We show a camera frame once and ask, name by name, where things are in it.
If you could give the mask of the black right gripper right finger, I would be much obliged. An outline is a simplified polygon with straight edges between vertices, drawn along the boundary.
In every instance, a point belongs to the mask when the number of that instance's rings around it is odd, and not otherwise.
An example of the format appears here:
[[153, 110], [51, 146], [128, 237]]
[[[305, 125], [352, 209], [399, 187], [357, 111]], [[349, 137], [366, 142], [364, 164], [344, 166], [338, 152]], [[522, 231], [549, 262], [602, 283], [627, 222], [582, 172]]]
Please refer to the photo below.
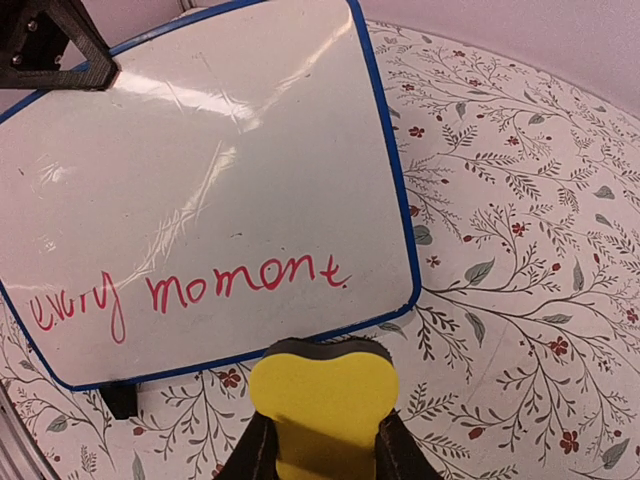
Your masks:
[[375, 438], [376, 479], [442, 480], [411, 432], [393, 410], [379, 424]]

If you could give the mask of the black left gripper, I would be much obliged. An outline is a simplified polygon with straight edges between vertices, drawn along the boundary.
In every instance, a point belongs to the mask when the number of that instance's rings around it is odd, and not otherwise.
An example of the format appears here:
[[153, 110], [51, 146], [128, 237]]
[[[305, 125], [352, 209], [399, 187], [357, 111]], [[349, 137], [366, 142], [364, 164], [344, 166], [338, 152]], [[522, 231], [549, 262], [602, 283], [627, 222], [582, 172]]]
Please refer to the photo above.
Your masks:
[[[64, 33], [88, 62], [62, 71]], [[2, 89], [103, 91], [118, 71], [81, 1], [1, 2]]]

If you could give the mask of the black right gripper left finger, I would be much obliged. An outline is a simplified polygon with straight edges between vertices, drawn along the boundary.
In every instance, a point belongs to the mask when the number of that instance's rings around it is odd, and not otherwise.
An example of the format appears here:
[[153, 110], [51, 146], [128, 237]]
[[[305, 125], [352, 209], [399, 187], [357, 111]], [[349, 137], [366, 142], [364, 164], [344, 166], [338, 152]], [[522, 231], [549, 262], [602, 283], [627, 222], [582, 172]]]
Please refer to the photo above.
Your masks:
[[256, 412], [216, 479], [277, 479], [277, 455], [278, 438], [274, 422]]

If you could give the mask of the yellow whiteboard eraser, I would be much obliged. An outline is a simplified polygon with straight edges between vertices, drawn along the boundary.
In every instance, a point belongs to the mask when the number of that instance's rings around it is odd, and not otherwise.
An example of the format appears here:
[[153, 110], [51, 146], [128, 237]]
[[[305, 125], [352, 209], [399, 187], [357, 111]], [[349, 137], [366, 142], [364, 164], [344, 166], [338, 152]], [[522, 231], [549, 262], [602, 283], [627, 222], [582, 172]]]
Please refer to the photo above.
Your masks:
[[399, 396], [380, 343], [278, 341], [253, 368], [249, 391], [255, 410], [275, 424], [278, 478], [375, 478], [379, 425]]

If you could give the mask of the blue framed whiteboard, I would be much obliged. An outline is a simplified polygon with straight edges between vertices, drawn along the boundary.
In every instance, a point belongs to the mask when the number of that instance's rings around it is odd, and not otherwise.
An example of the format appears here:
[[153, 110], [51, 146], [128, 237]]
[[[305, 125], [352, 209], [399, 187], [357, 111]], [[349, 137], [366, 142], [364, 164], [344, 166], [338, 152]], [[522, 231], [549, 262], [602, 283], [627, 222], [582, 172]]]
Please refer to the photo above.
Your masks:
[[355, 1], [232, 1], [1, 117], [1, 295], [70, 390], [402, 316], [421, 279]]

